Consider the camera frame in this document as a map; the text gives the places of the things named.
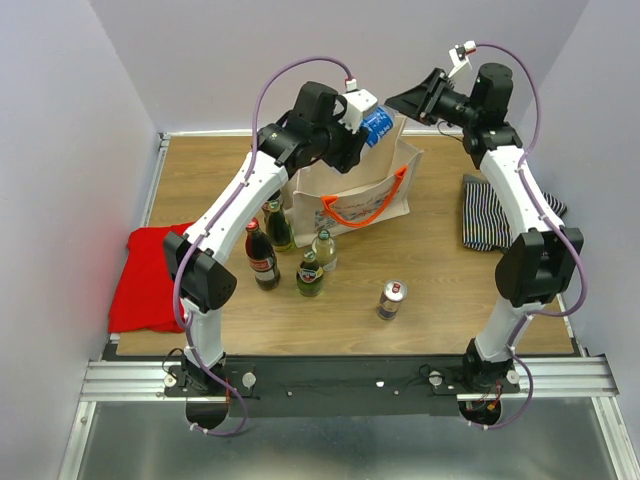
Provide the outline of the blue label water bottle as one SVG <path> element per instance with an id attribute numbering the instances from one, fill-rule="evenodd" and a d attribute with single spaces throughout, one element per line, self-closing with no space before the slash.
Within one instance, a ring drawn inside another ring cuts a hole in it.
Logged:
<path id="1" fill-rule="evenodd" d="M 369 148 L 376 146 L 392 130 L 394 119 L 393 111 L 386 106 L 378 106 L 363 119 L 361 126 L 367 131 L 366 145 Z"/>

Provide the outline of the beige canvas tote bag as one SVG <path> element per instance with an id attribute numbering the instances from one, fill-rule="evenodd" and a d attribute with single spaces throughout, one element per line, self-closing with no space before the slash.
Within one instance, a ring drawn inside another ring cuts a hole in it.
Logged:
<path id="1" fill-rule="evenodd" d="M 410 213 L 408 196 L 423 152 L 401 138 L 405 123 L 397 115 L 391 130 L 348 173 L 320 161 L 287 182 L 284 213 L 296 246 L 310 245 L 323 229 L 338 236 Z"/>

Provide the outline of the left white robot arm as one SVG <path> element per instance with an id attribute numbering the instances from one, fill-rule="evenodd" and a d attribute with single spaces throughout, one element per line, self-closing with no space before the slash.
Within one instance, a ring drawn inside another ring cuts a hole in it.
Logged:
<path id="1" fill-rule="evenodd" d="M 262 205 L 313 161 L 340 174 L 355 167 L 369 135 L 364 121 L 377 106 L 377 98 L 353 79 L 343 93 L 306 82 L 291 110 L 254 130 L 239 171 L 209 209 L 184 233 L 164 238 L 172 310 L 187 336 L 187 382 L 197 393 L 219 387 L 237 392 L 217 365 L 224 357 L 222 308 L 237 286 L 226 263 L 238 238 Z"/>

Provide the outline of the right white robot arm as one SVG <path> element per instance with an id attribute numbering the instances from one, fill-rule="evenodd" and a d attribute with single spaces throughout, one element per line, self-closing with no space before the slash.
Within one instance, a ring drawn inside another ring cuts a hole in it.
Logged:
<path id="1" fill-rule="evenodd" d="M 468 95 L 456 92 L 436 68 L 419 85 L 385 101 L 421 124 L 444 120 L 461 128 L 464 149 L 495 192 L 510 228 L 511 244 L 495 269 L 500 297 L 459 370 L 462 384 L 474 392 L 506 378 L 516 344 L 534 316 L 567 289 L 584 244 L 581 231 L 565 227 L 548 205 L 523 158 L 522 141 L 506 120 L 512 90 L 511 70 L 487 63 Z"/>

